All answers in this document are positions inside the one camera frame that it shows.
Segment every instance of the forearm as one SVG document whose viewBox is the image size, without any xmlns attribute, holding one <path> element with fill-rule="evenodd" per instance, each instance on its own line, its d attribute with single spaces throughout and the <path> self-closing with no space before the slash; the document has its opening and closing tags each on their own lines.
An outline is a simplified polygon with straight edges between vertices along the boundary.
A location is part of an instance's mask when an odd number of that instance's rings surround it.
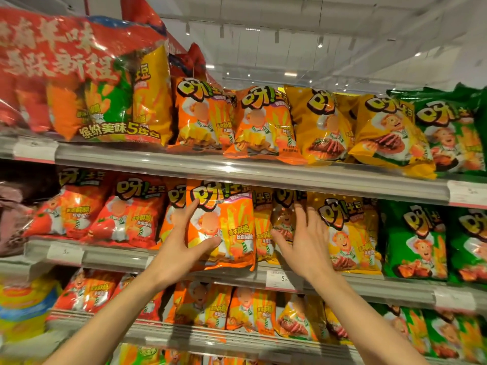
<svg viewBox="0 0 487 365">
<path fill-rule="evenodd" d="M 44 364 L 104 364 L 157 292 L 150 274 L 141 273 Z"/>
<path fill-rule="evenodd" d="M 327 271 L 320 276 L 312 282 L 315 290 L 340 320 L 364 362 L 427 364 L 424 357 L 360 297 L 342 275 Z"/>
</svg>

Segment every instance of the shelf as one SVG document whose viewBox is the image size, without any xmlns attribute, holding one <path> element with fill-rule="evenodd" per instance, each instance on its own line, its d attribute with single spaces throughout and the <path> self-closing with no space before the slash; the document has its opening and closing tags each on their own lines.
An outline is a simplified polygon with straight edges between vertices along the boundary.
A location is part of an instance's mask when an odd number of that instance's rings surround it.
<svg viewBox="0 0 487 365">
<path fill-rule="evenodd" d="M 52 311 L 47 326 L 58 331 L 77 331 L 92 317 L 88 313 Z M 353 346 L 319 344 L 253 333 L 212 330 L 161 322 L 133 324 L 123 342 L 163 349 L 249 360 L 298 364 L 363 364 Z M 466 365 L 466 362 L 428 358 L 433 364 Z"/>
<path fill-rule="evenodd" d="M 0 258 L 0 280 L 9 284 L 31 282 L 53 266 L 43 259 L 33 260 L 22 255 Z"/>
<path fill-rule="evenodd" d="M 15 143 L 15 138 L 1 137 L 0 158 L 13 159 Z M 381 167 L 343 163 L 293 166 L 278 160 L 168 154 L 162 149 L 161 152 L 134 151 L 135 144 L 131 145 L 60 142 L 56 164 L 442 205 L 449 201 L 445 179 L 407 178 Z"/>
<path fill-rule="evenodd" d="M 84 250 L 82 262 L 80 264 L 71 264 L 62 261 L 49 260 L 47 258 L 47 253 L 53 242 L 57 243 L 59 246 L 81 247 Z M 25 246 L 25 256 L 38 261 L 121 272 L 143 271 L 149 256 L 153 256 L 156 253 L 157 251 L 141 249 L 132 250 L 80 245 L 76 242 L 54 239 L 32 238 Z M 265 288 L 267 272 L 269 270 L 290 271 L 287 267 L 283 268 L 279 265 L 271 265 L 261 262 L 257 265 L 254 271 L 249 271 L 246 268 L 221 268 L 194 272 L 187 278 L 231 286 Z M 408 307 L 434 308 L 436 304 L 435 290 L 440 288 L 443 289 L 442 294 L 471 294 L 477 307 L 476 311 L 484 316 L 487 315 L 487 291 L 471 287 L 451 287 L 446 283 L 435 281 L 385 279 L 382 275 L 373 276 L 352 273 L 344 273 L 343 275 L 351 287 L 369 302 Z M 311 285 L 307 282 L 304 282 L 303 289 L 300 289 L 299 292 L 316 294 Z M 466 307 L 456 307 L 456 309 L 466 309 Z"/>
<path fill-rule="evenodd" d="M 19 342 L 6 342 L 0 346 L 0 358 L 9 360 L 44 360 L 70 335 L 68 331 L 49 331 Z"/>
</svg>

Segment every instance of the person's right hand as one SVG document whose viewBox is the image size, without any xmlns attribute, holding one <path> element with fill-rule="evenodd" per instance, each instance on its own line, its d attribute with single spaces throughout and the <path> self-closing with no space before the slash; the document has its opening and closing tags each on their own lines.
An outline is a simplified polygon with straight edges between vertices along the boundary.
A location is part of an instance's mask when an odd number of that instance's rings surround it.
<svg viewBox="0 0 487 365">
<path fill-rule="evenodd" d="M 271 230 L 272 238 L 289 267 L 314 285 L 317 279 L 326 279 L 335 274 L 328 252 L 328 227 L 313 207 L 307 207 L 307 222 L 306 213 L 300 203 L 294 204 L 294 210 L 296 230 L 293 245 L 289 245 L 275 229 Z"/>
</svg>

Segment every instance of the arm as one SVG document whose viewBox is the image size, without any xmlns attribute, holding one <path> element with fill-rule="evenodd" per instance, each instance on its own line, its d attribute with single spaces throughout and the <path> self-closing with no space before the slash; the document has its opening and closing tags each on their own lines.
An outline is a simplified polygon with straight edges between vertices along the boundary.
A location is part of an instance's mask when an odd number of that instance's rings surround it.
<svg viewBox="0 0 487 365">
<path fill-rule="evenodd" d="M 64 343 L 44 365 L 102 365 L 113 353 L 144 306 L 155 294 L 181 280 L 206 251 L 220 243 L 211 238 L 191 249 L 184 243 L 186 226 L 198 201 L 174 211 L 174 228 L 149 267 L 93 319 Z"/>
<path fill-rule="evenodd" d="M 291 269 L 306 279 L 332 308 L 364 362 L 427 365 L 425 358 L 333 270 L 328 253 L 329 233 L 316 210 L 307 208 L 306 222 L 302 206 L 295 203 L 294 207 L 297 226 L 293 246 L 277 231 L 271 231 L 272 237 Z"/>
</svg>

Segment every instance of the hand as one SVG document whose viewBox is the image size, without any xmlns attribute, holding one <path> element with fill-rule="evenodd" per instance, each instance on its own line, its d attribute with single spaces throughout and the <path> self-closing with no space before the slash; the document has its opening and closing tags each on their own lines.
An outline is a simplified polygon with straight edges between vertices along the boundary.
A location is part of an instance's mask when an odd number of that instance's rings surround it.
<svg viewBox="0 0 487 365">
<path fill-rule="evenodd" d="M 186 246 L 186 227 L 198 204 L 199 201 L 195 200 L 184 209 L 174 210 L 171 217 L 174 227 L 145 270 L 146 275 L 155 283 L 157 291 L 184 278 L 202 255 L 218 247 L 221 242 L 219 237 L 212 237 L 192 248 Z"/>
<path fill-rule="evenodd" d="M 300 203 L 294 203 L 294 210 L 296 231 L 293 245 L 289 245 L 282 234 L 274 229 L 271 230 L 272 238 L 289 267 L 314 285 L 314 282 L 335 274 L 328 252 L 328 227 L 313 207 L 307 207 L 307 223 L 306 213 Z"/>
</svg>

